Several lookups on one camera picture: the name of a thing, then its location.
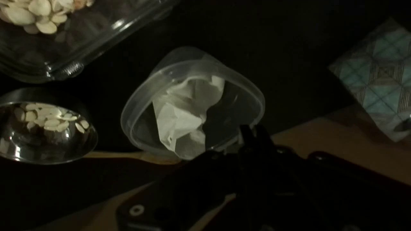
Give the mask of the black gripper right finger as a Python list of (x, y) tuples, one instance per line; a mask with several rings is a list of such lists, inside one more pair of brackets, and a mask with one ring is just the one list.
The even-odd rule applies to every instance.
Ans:
[(399, 193), (411, 193), (411, 186), (405, 182), (387, 177), (382, 173), (351, 163), (346, 159), (342, 159), (325, 152), (314, 152), (309, 155), (309, 159), (323, 167), (330, 168), (365, 184), (373, 185), (374, 188)]

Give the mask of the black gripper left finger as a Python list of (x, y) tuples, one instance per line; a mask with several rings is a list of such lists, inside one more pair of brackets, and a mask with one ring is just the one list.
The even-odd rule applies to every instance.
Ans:
[(265, 157), (277, 153), (277, 145), (271, 140), (269, 132), (261, 126), (255, 127), (242, 126), (242, 148), (239, 153), (242, 155), (257, 155)]

